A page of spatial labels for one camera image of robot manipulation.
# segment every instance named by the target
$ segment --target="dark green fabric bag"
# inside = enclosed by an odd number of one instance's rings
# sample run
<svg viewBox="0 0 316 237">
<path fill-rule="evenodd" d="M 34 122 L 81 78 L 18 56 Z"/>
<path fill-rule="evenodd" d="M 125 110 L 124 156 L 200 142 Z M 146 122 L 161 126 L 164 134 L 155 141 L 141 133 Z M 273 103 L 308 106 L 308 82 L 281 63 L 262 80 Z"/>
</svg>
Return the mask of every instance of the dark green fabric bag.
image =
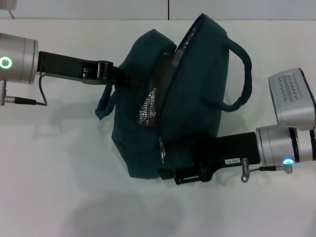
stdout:
<svg viewBox="0 0 316 237">
<path fill-rule="evenodd" d="M 223 102 L 228 72 L 229 50 L 244 63 L 245 80 L 241 97 L 232 105 Z M 179 47 L 156 30 L 141 36 L 120 65 L 139 75 L 139 88 L 107 86 L 96 109 L 99 119 L 115 106 L 112 139 L 125 160 L 131 177 L 157 178 L 161 169 L 194 165 L 190 153 L 179 151 L 167 157 L 164 142 L 184 135 L 208 133 L 216 137 L 221 111 L 235 111 L 251 95 L 251 61 L 225 30 L 202 14 L 192 25 Z M 138 122 L 151 86 L 159 81 L 156 109 L 150 125 Z"/>
</svg>

